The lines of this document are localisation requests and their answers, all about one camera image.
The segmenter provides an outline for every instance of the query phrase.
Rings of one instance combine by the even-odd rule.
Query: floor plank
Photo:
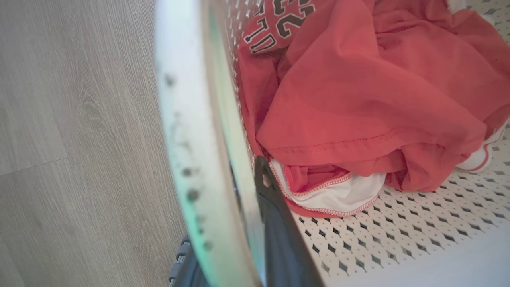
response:
[[[29,23],[20,37],[49,69],[37,81],[67,156],[0,177],[0,195],[8,194],[0,232],[20,278],[27,286],[165,285],[185,226],[157,106],[154,4],[8,2],[9,22]]]
[[[14,7],[0,9],[0,175],[66,157],[52,108],[31,19],[16,21]]]

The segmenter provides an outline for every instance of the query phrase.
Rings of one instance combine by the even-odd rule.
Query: printed number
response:
[[[289,4],[294,2],[295,0],[273,0],[273,7],[274,7],[274,15],[279,16],[285,13],[285,7],[283,5],[283,2],[287,1]],[[310,0],[299,0],[299,6],[304,6],[308,4]]]
[[[309,1],[310,0],[308,0],[308,1],[303,0],[303,2],[305,4],[308,3]],[[287,29],[285,26],[287,24],[289,24],[289,25],[294,25],[296,27],[301,27],[301,25],[304,22],[304,19],[314,11],[315,11],[315,6],[308,5],[308,6],[299,8],[299,12],[302,15],[304,14],[303,16],[299,16],[294,13],[290,13],[289,15],[282,17],[280,20],[278,20],[278,23],[276,23],[276,28],[278,29],[278,34],[280,34],[280,36],[282,38],[289,37],[291,35],[291,31],[290,31],[290,29]]]

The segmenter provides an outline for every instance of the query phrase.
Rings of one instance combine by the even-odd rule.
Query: laminate flooring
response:
[[[152,0],[0,0],[0,286],[167,285]]]

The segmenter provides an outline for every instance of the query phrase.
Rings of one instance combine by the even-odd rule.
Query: white cloth with red trim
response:
[[[277,177],[285,197],[309,211],[318,211],[334,216],[348,216],[361,212],[371,204],[384,185],[386,173],[376,173],[369,177],[349,173],[342,180],[325,182],[308,193],[290,191],[284,167],[276,159],[271,159],[271,169]]]

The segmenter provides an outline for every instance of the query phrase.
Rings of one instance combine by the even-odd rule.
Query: stitching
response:
[[[340,178],[334,178],[334,179],[327,180],[324,183],[320,184],[319,186],[316,186],[316,187],[314,187],[312,189],[306,190],[306,191],[304,191],[302,193],[294,193],[294,192],[292,192],[292,190],[290,192],[293,195],[298,196],[298,197],[299,196],[305,196],[305,195],[307,195],[309,193],[312,193],[312,192],[314,192],[316,190],[319,190],[321,188],[324,188],[324,187],[327,187],[327,186],[330,186],[330,185],[333,185],[333,184],[337,184],[337,183],[342,183],[342,182],[350,179],[351,177],[352,177],[352,173],[348,173],[348,174],[345,174],[344,176],[342,176]]]
[[[377,135],[377,136],[373,136],[373,137],[367,137],[367,138],[342,140],[342,141],[333,141],[333,142],[321,143],[321,144],[313,145],[313,146],[266,148],[266,150],[267,151],[283,150],[283,151],[279,151],[280,153],[295,153],[295,152],[299,152],[299,151],[294,151],[293,149],[332,150],[332,149],[335,149],[336,147],[323,147],[323,146],[331,146],[331,145],[337,146],[337,145],[344,144],[344,143],[358,144],[359,141],[369,140],[369,139],[379,139],[379,141],[374,141],[374,142],[375,143],[380,143],[380,142],[383,142],[383,141],[390,140],[393,137],[395,137],[395,136],[397,136],[397,135],[399,135],[401,133],[417,133],[417,134],[420,134],[420,135],[425,136],[425,137],[434,137],[434,138],[437,137],[437,135],[434,135],[434,134],[426,132],[426,131],[413,131],[413,130],[410,130],[410,129],[397,129],[397,130],[390,131],[389,133],[386,133],[386,134]],[[429,143],[430,144],[439,144],[437,141],[431,141]]]
[[[287,165],[283,165],[284,167],[284,175],[285,175],[285,178],[287,180],[287,185],[289,186],[289,191],[294,195],[294,196],[297,196],[297,197],[300,197],[300,196],[305,196],[309,193],[312,193],[316,190],[319,190],[321,188],[324,188],[326,186],[329,186],[329,185],[333,185],[333,184],[337,184],[337,183],[342,183],[350,178],[352,178],[352,173],[351,172],[347,172],[346,174],[342,175],[341,177],[337,177],[337,178],[332,178],[330,180],[327,180],[321,184],[319,184],[318,186],[315,186],[315,187],[310,187],[310,189],[308,190],[305,190],[301,193],[295,193],[292,191],[292,185],[293,185],[293,177],[292,177],[292,173],[290,171],[290,168],[287,166]]]
[[[349,212],[341,212],[341,211],[335,211],[335,210],[331,210],[331,209],[326,209],[326,208],[307,208],[307,207],[304,207],[304,206],[301,206],[299,204],[297,204],[292,198],[289,197],[289,195],[283,191],[283,186],[282,186],[282,183],[280,182],[280,179],[278,177],[278,175],[276,174],[276,170],[274,169],[274,166],[273,166],[273,163],[271,161],[269,161],[269,168],[271,169],[271,171],[273,172],[274,174],[274,177],[276,179],[276,182],[278,183],[278,185],[280,186],[280,189],[282,190],[282,194],[290,201],[292,201],[294,204],[296,204],[297,206],[301,207],[301,208],[304,208],[308,211],[315,211],[315,212],[321,212],[321,213],[325,213],[325,214],[330,214],[330,215],[333,215],[333,216],[338,216],[338,217],[347,217],[347,216],[352,216],[354,214],[357,214],[357,213],[360,213],[361,211],[365,210],[367,207],[371,206],[374,201],[377,199],[379,193],[381,192],[382,188],[377,192],[377,194],[371,199],[369,200],[367,203],[363,204],[362,206],[356,208],[355,210],[352,210],[352,211],[349,211]]]

